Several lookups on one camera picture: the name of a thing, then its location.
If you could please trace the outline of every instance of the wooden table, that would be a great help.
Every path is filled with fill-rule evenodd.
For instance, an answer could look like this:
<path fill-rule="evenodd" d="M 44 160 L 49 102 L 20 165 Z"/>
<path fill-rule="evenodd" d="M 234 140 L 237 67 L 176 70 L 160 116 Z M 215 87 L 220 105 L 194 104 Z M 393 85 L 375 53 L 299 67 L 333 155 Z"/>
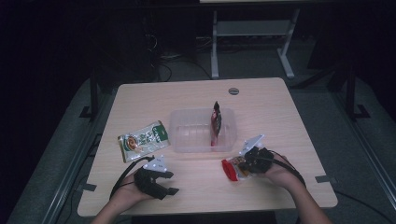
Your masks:
<path fill-rule="evenodd" d="M 230 88 L 239 94 L 231 95 Z M 128 84 L 120 86 L 111 109 L 88 184 L 95 191 L 83 192 L 78 213 L 95 216 L 107 203 L 109 193 L 124 163 L 117 137 L 161 120 L 169 128 L 170 114 L 177 109 L 231 108 L 235 115 L 237 140 L 230 152 L 176 153 L 172 146 L 151 155 L 164 155 L 171 179 L 158 183 L 180 191 L 162 201 L 144 201 L 125 214 L 159 215 L 294 208 L 290 195 L 265 178 L 232 182 L 224 174 L 221 160 L 236 156 L 244 141 L 264 133 L 264 145 L 282 155 L 302 174 L 307 188 L 321 207 L 334 207 L 337 199 L 329 182 L 317 183 L 326 175 L 306 132 L 290 93 L 281 78 L 230 79 L 191 82 Z"/>

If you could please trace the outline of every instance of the round hole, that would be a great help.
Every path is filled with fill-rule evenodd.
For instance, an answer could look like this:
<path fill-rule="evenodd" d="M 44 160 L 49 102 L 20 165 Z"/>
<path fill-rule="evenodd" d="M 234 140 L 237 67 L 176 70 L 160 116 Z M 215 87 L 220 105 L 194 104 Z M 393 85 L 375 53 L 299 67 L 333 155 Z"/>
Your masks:
<path fill-rule="evenodd" d="M 232 87 L 228 90 L 228 93 L 230 93 L 231 95 L 237 95 L 239 93 L 239 90 L 237 88 Z"/>

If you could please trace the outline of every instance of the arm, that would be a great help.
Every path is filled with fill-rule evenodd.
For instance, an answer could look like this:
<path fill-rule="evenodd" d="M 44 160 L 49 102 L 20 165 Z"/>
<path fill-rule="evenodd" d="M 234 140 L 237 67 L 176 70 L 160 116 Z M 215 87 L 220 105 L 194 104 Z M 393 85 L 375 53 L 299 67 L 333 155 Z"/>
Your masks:
<path fill-rule="evenodd" d="M 92 221 L 92 224 L 112 223 L 119 214 L 141 201 L 152 198 L 137 188 L 134 184 L 134 174 L 127 175 L 122 184 L 126 185 L 117 189 L 110 201 Z"/>
<path fill-rule="evenodd" d="M 277 155 L 275 155 L 275 159 L 288 164 L 286 160 Z M 302 223 L 332 223 L 301 181 L 285 168 L 273 164 L 271 169 L 269 169 L 264 176 L 290 193 Z"/>

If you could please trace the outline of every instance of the clear plastic container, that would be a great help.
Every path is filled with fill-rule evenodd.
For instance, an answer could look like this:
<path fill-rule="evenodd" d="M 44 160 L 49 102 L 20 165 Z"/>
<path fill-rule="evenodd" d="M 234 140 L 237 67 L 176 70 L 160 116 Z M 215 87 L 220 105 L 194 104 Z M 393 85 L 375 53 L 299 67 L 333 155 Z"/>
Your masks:
<path fill-rule="evenodd" d="M 171 113 L 169 139 L 176 152 L 231 151 L 236 141 L 234 113 L 221 108 L 218 144 L 210 146 L 210 117 L 213 108 L 175 110 Z"/>

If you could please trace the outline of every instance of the snack bag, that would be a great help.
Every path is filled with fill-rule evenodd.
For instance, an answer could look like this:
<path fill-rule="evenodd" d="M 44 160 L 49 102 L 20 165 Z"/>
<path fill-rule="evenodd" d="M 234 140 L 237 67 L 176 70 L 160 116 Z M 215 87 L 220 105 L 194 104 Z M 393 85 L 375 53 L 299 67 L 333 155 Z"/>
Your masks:
<path fill-rule="evenodd" d="M 218 136 L 221 128 L 220 106 L 217 101 L 213 107 L 210 126 L 210 146 L 215 147 L 218 144 Z"/>
<path fill-rule="evenodd" d="M 252 174 L 248 170 L 243 170 L 239 167 L 240 163 L 244 163 L 245 158 L 243 156 L 237 156 L 221 161 L 224 173 L 232 181 L 243 180 L 252 177 Z"/>
<path fill-rule="evenodd" d="M 124 162 L 170 145 L 168 133 L 160 120 L 138 131 L 120 135 L 118 139 Z"/>

